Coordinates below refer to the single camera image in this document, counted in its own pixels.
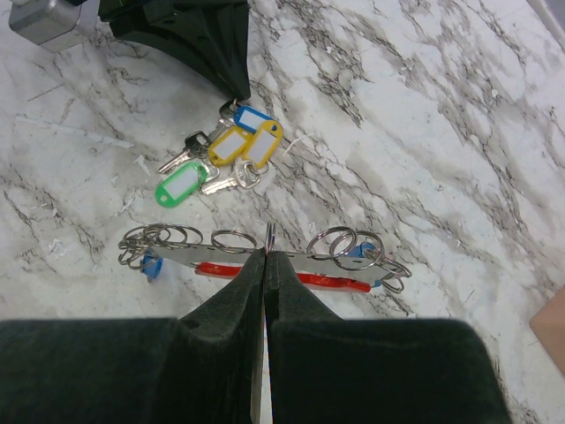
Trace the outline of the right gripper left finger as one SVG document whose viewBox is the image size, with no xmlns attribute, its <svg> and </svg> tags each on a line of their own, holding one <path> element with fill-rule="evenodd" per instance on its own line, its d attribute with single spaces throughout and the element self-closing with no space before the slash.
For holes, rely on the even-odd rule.
<svg viewBox="0 0 565 424">
<path fill-rule="evenodd" d="M 258 422 L 265 265 L 183 318 L 2 322 L 2 422 Z"/>
</svg>

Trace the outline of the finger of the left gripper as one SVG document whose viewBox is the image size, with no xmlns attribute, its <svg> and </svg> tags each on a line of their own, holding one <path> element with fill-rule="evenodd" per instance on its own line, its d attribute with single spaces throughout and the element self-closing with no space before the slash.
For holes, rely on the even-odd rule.
<svg viewBox="0 0 565 424">
<path fill-rule="evenodd" d="M 98 16 L 119 40 L 158 49 L 230 99 L 251 96 L 246 1 L 101 1 Z"/>
</svg>

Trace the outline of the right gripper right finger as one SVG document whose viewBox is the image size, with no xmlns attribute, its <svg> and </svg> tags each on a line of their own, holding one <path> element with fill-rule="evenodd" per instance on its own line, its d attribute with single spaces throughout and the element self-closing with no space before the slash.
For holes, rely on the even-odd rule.
<svg viewBox="0 0 565 424">
<path fill-rule="evenodd" d="M 475 330 L 451 319 L 345 320 L 265 269 L 276 423 L 508 423 Z"/>
</svg>

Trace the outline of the blue tag key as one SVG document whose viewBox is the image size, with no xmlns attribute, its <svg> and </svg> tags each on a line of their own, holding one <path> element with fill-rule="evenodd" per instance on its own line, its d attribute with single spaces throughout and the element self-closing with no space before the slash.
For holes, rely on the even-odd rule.
<svg viewBox="0 0 565 424">
<path fill-rule="evenodd" d="M 255 133 L 268 120 L 273 120 L 273 118 L 251 106 L 240 104 L 237 99 L 234 99 L 226 102 L 219 109 L 218 122 L 208 138 L 215 141 L 232 126 L 238 126 L 248 132 Z"/>
</svg>

